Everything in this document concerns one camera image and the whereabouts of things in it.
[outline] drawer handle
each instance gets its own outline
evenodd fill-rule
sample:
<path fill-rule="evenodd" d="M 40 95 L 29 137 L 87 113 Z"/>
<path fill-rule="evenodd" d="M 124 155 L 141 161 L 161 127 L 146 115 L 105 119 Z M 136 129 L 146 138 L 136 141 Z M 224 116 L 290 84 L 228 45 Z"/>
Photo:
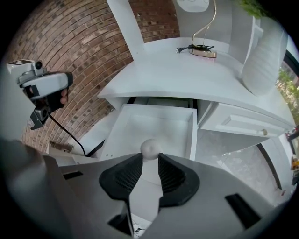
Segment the drawer handle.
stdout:
<path fill-rule="evenodd" d="M 268 131 L 266 129 L 263 129 L 263 135 L 264 136 L 268 135 Z"/>

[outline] white ball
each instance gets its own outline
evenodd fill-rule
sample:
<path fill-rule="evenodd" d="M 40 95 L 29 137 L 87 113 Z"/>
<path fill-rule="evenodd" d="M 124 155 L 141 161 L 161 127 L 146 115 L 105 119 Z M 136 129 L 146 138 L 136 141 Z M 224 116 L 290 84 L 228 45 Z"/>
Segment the white ball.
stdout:
<path fill-rule="evenodd" d="M 140 147 L 143 159 L 145 160 L 154 160 L 158 158 L 159 153 L 162 152 L 162 149 L 155 139 L 149 139 L 142 143 Z"/>

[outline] lamp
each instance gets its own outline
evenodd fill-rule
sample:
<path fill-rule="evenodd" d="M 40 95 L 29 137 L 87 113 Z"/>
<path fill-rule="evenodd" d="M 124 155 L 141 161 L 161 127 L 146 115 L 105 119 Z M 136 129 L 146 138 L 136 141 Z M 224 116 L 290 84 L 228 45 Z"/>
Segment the lamp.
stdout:
<path fill-rule="evenodd" d="M 204 11 L 206 11 L 207 7 L 209 6 L 209 0 L 177 0 L 177 3 L 183 10 L 185 10 L 187 12 L 204 12 Z M 205 45 L 206 32 L 204 35 L 204 41 L 203 41 L 202 45 L 196 45 L 194 43 L 195 36 L 198 33 L 200 33 L 201 31 L 203 31 L 204 29 L 206 29 L 206 31 L 207 31 L 209 29 L 211 23 L 215 19 L 215 16 L 217 13 L 217 7 L 216 7 L 215 0 L 213 0 L 213 3 L 214 3 L 214 15 L 213 15 L 211 21 L 206 26 L 204 26 L 203 28 L 201 28 L 200 30 L 198 30 L 197 32 L 195 32 L 192 35 L 192 44 L 191 45 L 189 45 L 188 47 L 177 48 L 177 50 L 176 50 L 177 53 L 180 53 L 181 51 L 183 51 L 185 49 L 189 49 L 189 52 L 193 55 L 209 57 L 209 58 L 217 57 L 217 52 L 210 50 L 214 46 L 209 47 L 209 46 Z"/>

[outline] brick wall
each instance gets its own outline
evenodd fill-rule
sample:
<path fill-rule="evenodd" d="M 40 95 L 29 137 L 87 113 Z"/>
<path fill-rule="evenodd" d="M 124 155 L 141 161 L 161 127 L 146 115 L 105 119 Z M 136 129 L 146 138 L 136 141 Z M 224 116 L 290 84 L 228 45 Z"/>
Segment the brick wall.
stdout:
<path fill-rule="evenodd" d="M 145 42 L 178 37 L 171 0 L 131 0 Z M 41 60 L 50 71 L 70 71 L 74 83 L 63 109 L 52 116 L 80 139 L 112 106 L 97 95 L 132 56 L 105 0 L 46 0 L 16 33 L 6 61 Z M 48 141 L 67 144 L 69 135 L 53 121 L 24 130 L 22 141 L 45 151 Z"/>

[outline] open drawer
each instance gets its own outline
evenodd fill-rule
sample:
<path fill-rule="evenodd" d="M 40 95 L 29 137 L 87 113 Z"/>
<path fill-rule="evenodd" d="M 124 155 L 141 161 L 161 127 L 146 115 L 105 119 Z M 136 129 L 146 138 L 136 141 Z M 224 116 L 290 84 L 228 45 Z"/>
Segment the open drawer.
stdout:
<path fill-rule="evenodd" d="M 233 105 L 214 103 L 201 129 L 263 137 L 277 137 L 289 126 L 269 116 Z"/>
<path fill-rule="evenodd" d="M 165 154 L 195 159 L 196 109 L 124 104 L 106 138 L 100 159 L 140 152 L 147 139 L 156 139 Z"/>

